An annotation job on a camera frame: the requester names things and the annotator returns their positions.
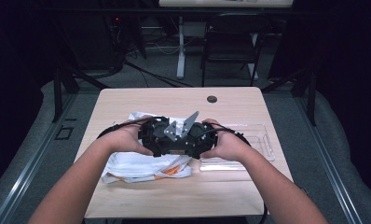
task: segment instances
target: light wood tabletop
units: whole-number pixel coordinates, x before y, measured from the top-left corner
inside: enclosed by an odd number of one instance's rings
[[[291,7],[293,0],[159,0],[161,7]]]
[[[207,98],[215,96],[216,103]],[[248,127],[266,127],[275,161],[292,179],[282,148],[258,88],[156,88],[101,91],[76,159],[109,126],[141,111],[187,118],[199,111],[197,122],[211,118],[248,136]],[[200,161],[189,164],[192,176],[140,183],[99,181],[86,218],[94,217],[223,217],[261,215],[263,201],[246,171],[201,171]]]

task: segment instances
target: person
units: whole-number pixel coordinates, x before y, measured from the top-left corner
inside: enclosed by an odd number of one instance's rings
[[[203,122],[211,123],[215,129],[220,128],[214,119]],[[29,223],[81,223],[112,153],[132,151],[144,155],[153,154],[138,142],[139,128],[139,124],[128,125],[92,142],[37,206]],[[276,223],[327,223],[304,191],[259,152],[233,133],[219,131],[217,135],[217,145],[200,156],[239,161],[254,181]]]

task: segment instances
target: clear plastic tray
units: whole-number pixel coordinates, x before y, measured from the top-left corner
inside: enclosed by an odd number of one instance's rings
[[[269,136],[265,125],[236,125],[237,127],[228,128],[237,130],[243,133],[243,136],[249,141],[253,148],[255,148],[268,161],[275,161],[275,154],[269,141]],[[216,171],[216,170],[245,170],[244,166],[237,161],[226,161],[220,158],[200,159],[201,171]]]

